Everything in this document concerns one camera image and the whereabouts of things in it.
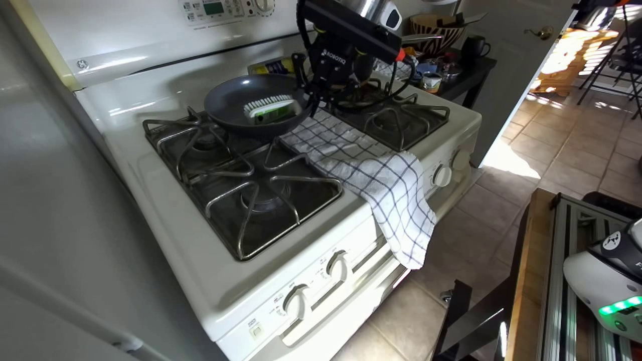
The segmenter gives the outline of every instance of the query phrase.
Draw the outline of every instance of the oven door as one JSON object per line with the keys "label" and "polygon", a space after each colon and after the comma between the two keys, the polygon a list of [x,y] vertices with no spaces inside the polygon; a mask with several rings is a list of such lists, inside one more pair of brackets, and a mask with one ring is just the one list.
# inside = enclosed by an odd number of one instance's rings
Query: oven door
{"label": "oven door", "polygon": [[322,314],[313,329],[299,334],[294,329],[287,329],[253,358],[331,358],[410,273],[387,246],[381,251],[386,253],[381,261],[364,277],[353,293],[331,312]]}

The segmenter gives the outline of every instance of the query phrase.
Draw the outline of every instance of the tile floor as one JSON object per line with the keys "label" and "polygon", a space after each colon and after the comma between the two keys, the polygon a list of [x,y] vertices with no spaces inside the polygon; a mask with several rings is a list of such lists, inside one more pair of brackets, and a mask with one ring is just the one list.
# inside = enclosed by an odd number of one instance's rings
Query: tile floor
{"label": "tile floor", "polygon": [[590,92],[562,102],[528,99],[502,133],[464,200],[439,222],[428,265],[415,270],[339,350],[337,361],[426,361],[454,278],[473,300],[508,275],[520,216],[534,189],[581,198],[602,190],[642,206],[642,120],[632,105]]}

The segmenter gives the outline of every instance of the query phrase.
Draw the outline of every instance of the frying pan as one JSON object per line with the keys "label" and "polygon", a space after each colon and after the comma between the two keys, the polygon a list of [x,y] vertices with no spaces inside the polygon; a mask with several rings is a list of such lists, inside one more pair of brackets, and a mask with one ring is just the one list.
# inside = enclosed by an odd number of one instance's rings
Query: frying pan
{"label": "frying pan", "polygon": [[243,136],[271,141],[309,116],[307,94],[281,75],[240,77],[205,97],[213,123]]}

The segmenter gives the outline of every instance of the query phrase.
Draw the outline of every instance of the checkered dish towel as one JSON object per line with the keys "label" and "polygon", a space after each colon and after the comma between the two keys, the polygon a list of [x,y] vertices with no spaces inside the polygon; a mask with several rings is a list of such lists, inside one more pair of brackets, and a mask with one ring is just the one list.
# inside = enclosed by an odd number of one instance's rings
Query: checkered dish towel
{"label": "checkered dish towel", "polygon": [[393,153],[322,110],[281,139],[361,194],[399,262],[422,269],[435,213],[415,155]]}

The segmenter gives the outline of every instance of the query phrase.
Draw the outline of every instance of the stovetop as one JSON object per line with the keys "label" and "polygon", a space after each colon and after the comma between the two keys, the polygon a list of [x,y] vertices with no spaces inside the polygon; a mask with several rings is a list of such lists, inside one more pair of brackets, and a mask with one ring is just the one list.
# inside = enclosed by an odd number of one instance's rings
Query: stovetop
{"label": "stovetop", "polygon": [[144,136],[237,261],[259,254],[340,193],[278,139],[224,133],[205,115],[144,120]]}
{"label": "stovetop", "polygon": [[342,97],[333,113],[393,151],[410,151],[449,118],[447,106],[426,106],[417,105],[417,97],[387,94],[379,81],[370,81]]}

